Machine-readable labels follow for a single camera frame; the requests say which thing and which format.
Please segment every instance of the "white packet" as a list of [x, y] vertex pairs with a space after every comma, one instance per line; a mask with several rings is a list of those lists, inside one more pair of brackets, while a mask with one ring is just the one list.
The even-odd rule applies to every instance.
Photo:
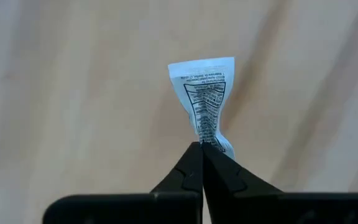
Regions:
[[200, 142], [210, 142], [234, 159], [234, 149], [219, 129], [224, 102], [233, 87], [234, 57], [173, 63], [168, 69]]

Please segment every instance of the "blurred background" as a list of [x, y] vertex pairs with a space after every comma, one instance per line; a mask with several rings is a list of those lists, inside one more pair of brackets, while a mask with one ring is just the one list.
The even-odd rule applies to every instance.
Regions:
[[197, 140], [167, 65], [228, 56], [236, 161], [358, 192], [358, 0], [0, 0], [0, 223], [150, 191]]

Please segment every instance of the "nutrition label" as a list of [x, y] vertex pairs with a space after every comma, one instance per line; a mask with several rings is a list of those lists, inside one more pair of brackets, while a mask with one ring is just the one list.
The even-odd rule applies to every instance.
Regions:
[[225, 152], [226, 150], [216, 138], [216, 128], [226, 82], [216, 82], [224, 80], [222, 73], [201, 75], [199, 78], [204, 77], [208, 79], [203, 84], [183, 84], [183, 86], [193, 107], [200, 141], [210, 142], [213, 146]]

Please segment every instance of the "wooden surface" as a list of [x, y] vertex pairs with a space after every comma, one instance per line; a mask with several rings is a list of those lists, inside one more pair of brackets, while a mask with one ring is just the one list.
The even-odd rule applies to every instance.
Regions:
[[358, 191], [358, 0], [0, 0], [0, 223], [148, 192], [196, 140], [167, 65], [226, 56], [237, 162]]

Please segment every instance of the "packet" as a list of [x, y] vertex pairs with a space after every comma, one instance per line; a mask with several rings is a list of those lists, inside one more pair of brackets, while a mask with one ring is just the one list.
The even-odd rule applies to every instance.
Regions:
[[210, 142], [234, 160], [234, 150], [219, 130], [221, 112], [234, 81], [234, 57], [168, 65], [169, 77], [200, 142]]

